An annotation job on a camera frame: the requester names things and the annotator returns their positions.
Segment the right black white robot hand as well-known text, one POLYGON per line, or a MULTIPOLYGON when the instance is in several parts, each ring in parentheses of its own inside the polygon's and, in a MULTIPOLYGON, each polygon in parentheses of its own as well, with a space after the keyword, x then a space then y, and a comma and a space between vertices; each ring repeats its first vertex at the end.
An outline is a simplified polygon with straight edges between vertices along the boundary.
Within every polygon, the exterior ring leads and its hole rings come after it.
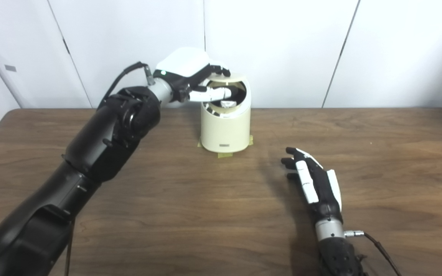
POLYGON ((332 185, 336 178, 330 176, 330 171, 326 171, 309 153, 293 147, 286 147, 285 151, 291 157, 282 158, 281 164, 290 170, 287 179, 302 189, 312 223, 321 220, 344 223, 341 202, 332 185))

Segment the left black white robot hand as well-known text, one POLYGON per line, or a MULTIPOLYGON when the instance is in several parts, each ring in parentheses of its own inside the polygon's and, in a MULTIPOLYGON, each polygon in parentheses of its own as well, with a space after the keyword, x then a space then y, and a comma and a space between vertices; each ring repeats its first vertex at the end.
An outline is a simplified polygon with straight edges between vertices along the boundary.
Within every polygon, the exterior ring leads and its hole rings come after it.
POLYGON ((238 89, 203 86, 212 74, 229 77, 231 72, 224 63, 212 60, 202 49, 179 48, 157 64, 152 75, 155 84, 148 88, 162 105, 221 101, 237 94, 238 89))

